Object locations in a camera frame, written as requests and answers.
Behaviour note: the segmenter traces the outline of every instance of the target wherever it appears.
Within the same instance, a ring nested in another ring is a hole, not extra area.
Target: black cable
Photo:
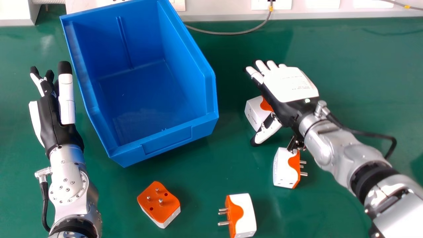
[[[50,233],[50,227],[47,224],[47,208],[49,205],[49,188],[48,188],[47,182],[41,182],[40,188],[41,188],[41,195],[43,197],[43,213],[41,216],[41,222],[43,224],[44,229],[46,229],[47,232]]]
[[[393,137],[393,136],[387,136],[387,135],[382,135],[382,134],[377,134],[377,133],[372,133],[372,132],[365,132],[365,131],[350,129],[350,128],[344,126],[341,122],[339,122],[339,120],[332,113],[329,113],[328,115],[326,115],[326,118],[329,121],[331,121],[333,124],[335,124],[337,127],[341,128],[343,130],[349,131],[353,134],[372,137],[372,138],[381,138],[381,139],[390,140],[392,142],[392,144],[391,144],[391,147],[389,147],[389,150],[385,155],[386,160],[389,159],[389,157],[392,155],[392,153],[395,150],[397,141],[396,141],[395,137]]]

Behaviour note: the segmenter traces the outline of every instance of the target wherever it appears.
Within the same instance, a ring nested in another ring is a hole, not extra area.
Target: corrugated white hose
[[[34,4],[65,4],[66,0],[32,0]]]

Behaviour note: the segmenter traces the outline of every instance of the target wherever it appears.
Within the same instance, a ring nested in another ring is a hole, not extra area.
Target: screw
[[[321,110],[327,106],[327,103],[323,100],[319,100],[317,102],[316,110],[314,111],[314,115],[316,117],[321,117]]]

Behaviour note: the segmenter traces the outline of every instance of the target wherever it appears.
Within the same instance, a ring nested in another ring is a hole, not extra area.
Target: robotic arm
[[[97,210],[98,191],[90,183],[83,156],[84,142],[75,127],[72,68],[58,64],[58,80],[48,70],[42,78],[36,67],[30,77],[41,98],[29,103],[35,134],[45,148],[50,167],[35,173],[43,196],[42,224],[49,238],[101,238],[102,219]],[[47,176],[52,184],[48,188]],[[55,207],[52,228],[47,224],[48,199]]]
[[[423,234],[423,188],[399,174],[387,162],[396,146],[391,136],[351,130],[342,125],[320,100],[311,80],[298,68],[256,61],[257,69],[246,71],[270,104],[274,113],[251,139],[258,146],[281,127],[290,127],[294,136],[287,149],[310,151],[320,168],[330,172],[364,205],[372,219],[372,238],[417,237]],[[385,157],[380,151],[359,142],[353,134],[392,141]]]

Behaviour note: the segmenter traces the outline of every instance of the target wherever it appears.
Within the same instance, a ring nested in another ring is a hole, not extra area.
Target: blue storage box
[[[88,116],[123,167],[212,133],[215,75],[169,0],[60,17]]]

